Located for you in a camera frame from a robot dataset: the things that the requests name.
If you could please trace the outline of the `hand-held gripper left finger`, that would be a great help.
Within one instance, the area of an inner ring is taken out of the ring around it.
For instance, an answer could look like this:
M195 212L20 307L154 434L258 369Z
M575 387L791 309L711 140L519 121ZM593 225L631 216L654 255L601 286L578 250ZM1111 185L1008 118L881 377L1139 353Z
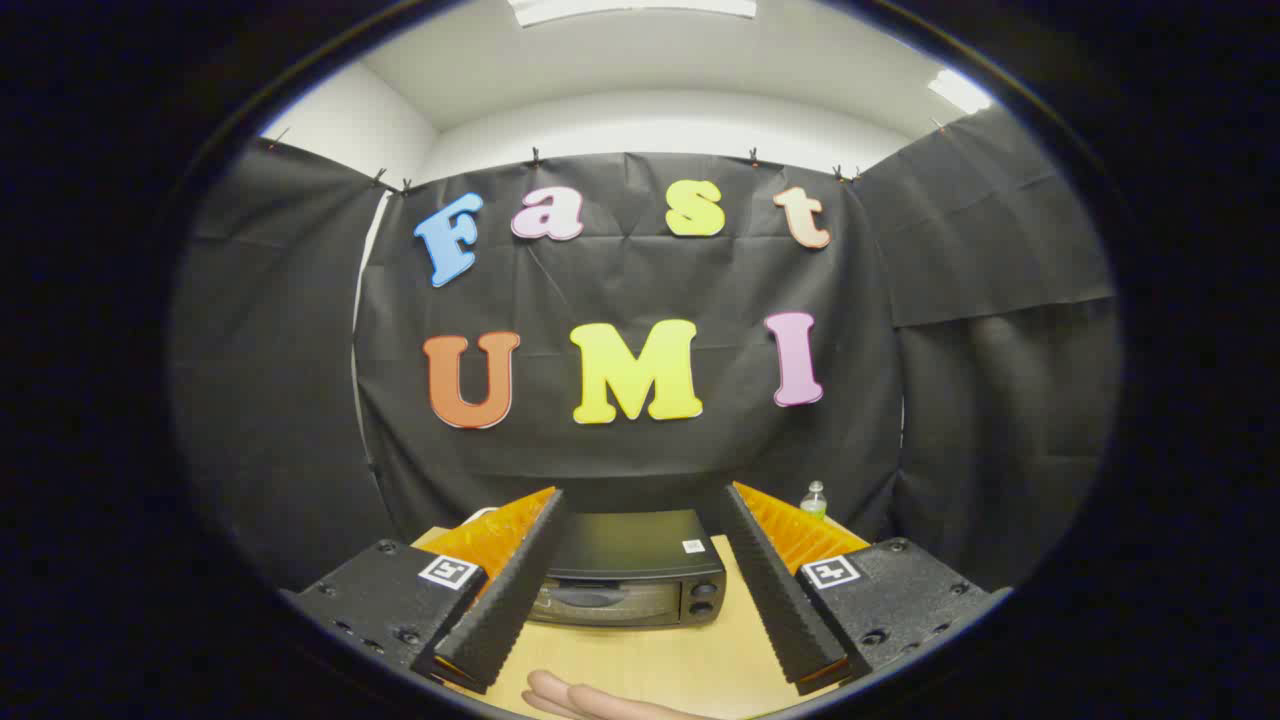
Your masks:
M547 487L424 544L380 539L285 600L388 667L481 694L518 639L566 518L563 492Z

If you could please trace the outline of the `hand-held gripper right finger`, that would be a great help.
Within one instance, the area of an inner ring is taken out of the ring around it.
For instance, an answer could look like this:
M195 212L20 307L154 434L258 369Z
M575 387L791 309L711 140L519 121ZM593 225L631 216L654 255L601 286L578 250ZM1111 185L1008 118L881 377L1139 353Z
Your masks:
M910 539L872 543L741 483L721 491L718 512L783 676L800 694L899 667L1009 596Z

